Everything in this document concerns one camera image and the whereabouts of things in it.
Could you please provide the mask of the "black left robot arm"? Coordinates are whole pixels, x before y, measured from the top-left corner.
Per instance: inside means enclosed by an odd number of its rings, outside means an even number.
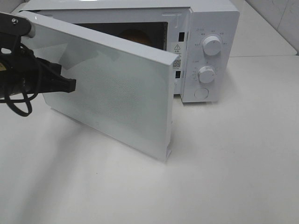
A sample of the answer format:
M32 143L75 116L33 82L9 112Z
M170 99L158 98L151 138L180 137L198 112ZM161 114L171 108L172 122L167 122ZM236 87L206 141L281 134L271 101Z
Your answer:
M21 37L0 34L0 100L25 93L33 100L40 93L66 92L76 89L76 80L61 75L62 65L36 57L33 50L21 43Z

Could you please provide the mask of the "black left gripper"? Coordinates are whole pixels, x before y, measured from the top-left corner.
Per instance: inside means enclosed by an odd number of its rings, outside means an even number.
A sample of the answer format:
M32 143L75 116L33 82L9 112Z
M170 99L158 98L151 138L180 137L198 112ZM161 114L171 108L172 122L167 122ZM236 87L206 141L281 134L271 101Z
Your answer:
M34 93L36 91L40 71L41 84L37 90L38 93L75 91L76 79L61 76L62 66L60 64L52 63L41 58L37 58L37 62L40 66L36 65L35 69L29 72L30 76L25 79L26 93Z

